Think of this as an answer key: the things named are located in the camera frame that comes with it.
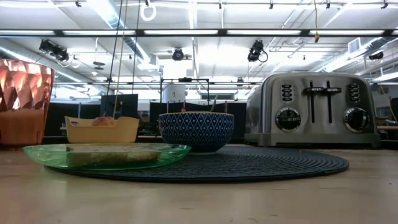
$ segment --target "food on plate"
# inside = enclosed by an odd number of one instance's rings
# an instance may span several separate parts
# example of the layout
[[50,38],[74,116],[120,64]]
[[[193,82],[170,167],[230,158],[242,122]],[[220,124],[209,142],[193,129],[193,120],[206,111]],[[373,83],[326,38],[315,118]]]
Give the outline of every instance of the food on plate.
[[93,121],[93,126],[115,126],[115,120],[110,116],[102,116],[95,118]]
[[156,161],[160,157],[157,149],[124,145],[112,147],[109,151],[107,145],[68,146],[67,163],[69,167],[81,166],[109,166],[115,164],[127,164],[132,162]]

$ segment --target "table surface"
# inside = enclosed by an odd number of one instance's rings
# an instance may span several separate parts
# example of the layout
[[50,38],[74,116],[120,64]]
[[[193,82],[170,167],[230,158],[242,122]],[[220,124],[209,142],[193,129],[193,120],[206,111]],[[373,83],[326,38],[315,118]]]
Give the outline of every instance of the table surface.
[[89,179],[0,152],[0,223],[396,223],[398,151],[322,150],[346,172],[251,184]]

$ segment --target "toaster knob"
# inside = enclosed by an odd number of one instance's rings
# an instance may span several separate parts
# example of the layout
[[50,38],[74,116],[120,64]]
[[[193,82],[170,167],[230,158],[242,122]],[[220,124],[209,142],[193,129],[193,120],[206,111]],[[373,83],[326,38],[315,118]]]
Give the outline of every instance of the toaster knob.
[[301,124],[301,116],[293,108],[282,108],[275,117],[276,125],[285,132],[296,130]]
[[369,115],[364,109],[350,108],[344,113],[346,127],[355,133],[360,133],[369,124]]

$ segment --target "blue patterned bowl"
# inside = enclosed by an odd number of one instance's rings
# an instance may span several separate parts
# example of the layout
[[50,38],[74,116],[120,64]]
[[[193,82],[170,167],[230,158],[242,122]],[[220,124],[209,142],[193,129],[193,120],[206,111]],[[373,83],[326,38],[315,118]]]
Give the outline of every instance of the blue patterned bowl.
[[169,144],[191,146],[191,152],[216,152],[231,139],[234,116],[193,111],[159,116],[160,134]]

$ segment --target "bread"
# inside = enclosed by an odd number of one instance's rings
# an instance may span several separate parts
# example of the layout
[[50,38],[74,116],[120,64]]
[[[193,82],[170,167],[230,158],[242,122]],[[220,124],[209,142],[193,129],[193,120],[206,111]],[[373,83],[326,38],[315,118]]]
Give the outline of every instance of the bread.
[[156,161],[161,154],[156,149],[133,145],[111,147],[107,145],[79,145],[68,146],[67,151],[80,152],[68,154],[68,167],[114,166],[137,162],[150,162]]

